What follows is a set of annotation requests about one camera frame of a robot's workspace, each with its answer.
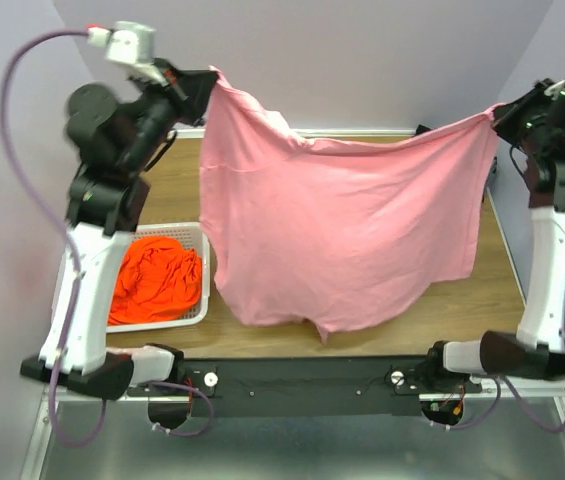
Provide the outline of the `pink t shirt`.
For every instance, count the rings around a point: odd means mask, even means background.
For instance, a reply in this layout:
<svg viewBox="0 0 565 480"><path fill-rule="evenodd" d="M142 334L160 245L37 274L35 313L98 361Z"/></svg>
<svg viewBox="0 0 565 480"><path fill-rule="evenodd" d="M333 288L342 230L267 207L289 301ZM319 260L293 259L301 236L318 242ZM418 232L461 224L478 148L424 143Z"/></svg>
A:
<svg viewBox="0 0 565 480"><path fill-rule="evenodd" d="M215 285L243 324L377 326L471 275L498 147L485 110L396 143L305 138L220 78L200 150Z"/></svg>

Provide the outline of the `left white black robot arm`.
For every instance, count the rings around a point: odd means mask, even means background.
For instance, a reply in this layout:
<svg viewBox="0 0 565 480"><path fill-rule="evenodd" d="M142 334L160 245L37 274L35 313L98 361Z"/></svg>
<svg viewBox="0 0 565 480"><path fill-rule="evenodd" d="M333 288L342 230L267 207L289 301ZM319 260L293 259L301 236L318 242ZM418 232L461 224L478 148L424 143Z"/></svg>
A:
<svg viewBox="0 0 565 480"><path fill-rule="evenodd" d="M102 83L79 87L66 102L65 133L80 159L59 222L68 245L50 331L20 366L25 378L104 401L148 383L171 395L184 380L178 349L106 347L118 271L150 191L142 175L174 143L176 124L203 124L218 80L213 70L180 70L164 59L156 66L157 80L133 79L140 95L132 102Z"/></svg>

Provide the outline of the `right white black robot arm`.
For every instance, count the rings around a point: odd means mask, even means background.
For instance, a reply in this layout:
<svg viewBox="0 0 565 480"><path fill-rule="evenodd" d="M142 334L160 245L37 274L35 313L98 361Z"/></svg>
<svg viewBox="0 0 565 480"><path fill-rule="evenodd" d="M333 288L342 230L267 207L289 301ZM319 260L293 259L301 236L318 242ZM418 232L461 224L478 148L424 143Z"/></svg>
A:
<svg viewBox="0 0 565 480"><path fill-rule="evenodd" d="M435 343L420 369L436 392L471 375L565 379L565 79L539 81L497 107L493 129L526 157L533 250L525 310L514 333Z"/></svg>

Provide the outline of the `folded black t shirt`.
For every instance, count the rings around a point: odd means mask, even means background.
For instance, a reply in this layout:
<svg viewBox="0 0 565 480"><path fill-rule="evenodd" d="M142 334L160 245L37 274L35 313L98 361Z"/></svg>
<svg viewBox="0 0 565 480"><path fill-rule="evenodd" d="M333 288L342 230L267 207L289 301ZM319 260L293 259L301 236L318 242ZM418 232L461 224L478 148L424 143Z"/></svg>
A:
<svg viewBox="0 0 565 480"><path fill-rule="evenodd" d="M429 131L431 131L431 128L429 128L425 125L419 124L415 129L414 135L419 136L419 135L425 134Z"/></svg>

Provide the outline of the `white plastic laundry basket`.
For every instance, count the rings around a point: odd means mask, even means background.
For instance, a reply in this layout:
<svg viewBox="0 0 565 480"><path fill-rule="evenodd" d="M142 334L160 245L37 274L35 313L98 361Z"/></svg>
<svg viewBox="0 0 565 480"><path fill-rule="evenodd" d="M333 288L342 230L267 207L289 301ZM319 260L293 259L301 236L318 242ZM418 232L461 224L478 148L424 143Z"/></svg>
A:
<svg viewBox="0 0 565 480"><path fill-rule="evenodd" d="M65 252L58 276L52 327L48 337L58 340L66 321L68 337L76 342L95 340L107 334L187 327L200 323L208 311L210 297L210 244L197 222L141 225L134 232L112 235L102 227L82 223L68 229L73 244ZM178 320L148 325L110 326L109 312L117 276L131 244L144 237L167 236L202 259L202 296Z"/></svg>

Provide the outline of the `orange t shirt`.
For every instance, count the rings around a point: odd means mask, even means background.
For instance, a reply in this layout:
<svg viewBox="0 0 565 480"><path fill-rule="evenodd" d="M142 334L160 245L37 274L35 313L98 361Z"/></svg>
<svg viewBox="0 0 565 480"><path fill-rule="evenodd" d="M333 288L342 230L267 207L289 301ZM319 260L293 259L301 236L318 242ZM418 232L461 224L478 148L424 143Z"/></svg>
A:
<svg viewBox="0 0 565 480"><path fill-rule="evenodd" d="M119 270L109 312L110 326L178 320L202 296L202 259L175 238L134 241Z"/></svg>

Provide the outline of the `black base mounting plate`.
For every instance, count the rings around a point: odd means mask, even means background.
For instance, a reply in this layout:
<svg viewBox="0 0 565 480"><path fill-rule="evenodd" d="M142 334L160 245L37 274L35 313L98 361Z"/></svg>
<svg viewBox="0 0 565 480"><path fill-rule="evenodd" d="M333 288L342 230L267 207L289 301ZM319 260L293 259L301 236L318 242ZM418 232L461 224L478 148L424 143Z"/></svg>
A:
<svg viewBox="0 0 565 480"><path fill-rule="evenodd" d="M423 355L185 359L184 375L219 417L418 416L421 399L481 391L432 373Z"/></svg>

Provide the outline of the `aluminium table edge rail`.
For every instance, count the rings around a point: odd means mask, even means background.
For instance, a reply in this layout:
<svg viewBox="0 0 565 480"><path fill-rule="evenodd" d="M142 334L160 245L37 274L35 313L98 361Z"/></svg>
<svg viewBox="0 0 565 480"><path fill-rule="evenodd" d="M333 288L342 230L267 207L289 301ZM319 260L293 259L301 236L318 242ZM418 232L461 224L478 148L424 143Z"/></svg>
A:
<svg viewBox="0 0 565 480"><path fill-rule="evenodd" d="M346 141L393 143L418 135L415 129L294 129L303 138L331 138ZM175 146L165 156L166 166L160 168L159 204L169 218L197 220L199 210L198 156L203 129L184 129L178 133Z"/></svg>

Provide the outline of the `front aluminium frame rail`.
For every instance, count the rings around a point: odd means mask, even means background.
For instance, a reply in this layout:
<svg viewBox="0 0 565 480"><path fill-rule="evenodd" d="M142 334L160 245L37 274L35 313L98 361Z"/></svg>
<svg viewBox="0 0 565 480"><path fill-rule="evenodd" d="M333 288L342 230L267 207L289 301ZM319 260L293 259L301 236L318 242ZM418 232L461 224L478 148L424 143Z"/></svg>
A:
<svg viewBox="0 0 565 480"><path fill-rule="evenodd" d="M77 395L116 401L142 391L172 395L176 390L201 392L208 397L298 395L315 390L319 395L342 395L373 387L386 387L397 395L455 394L505 386L547 387L565 390L565 370L553 377L516 378L502 373L458 373L442 368L424 356L366 356L324 358L186 359L180 351L164 351L167 369L151 369L148 358L132 357L128 351L108 352L103 366L90 373L61 373L57 384Z"/></svg>

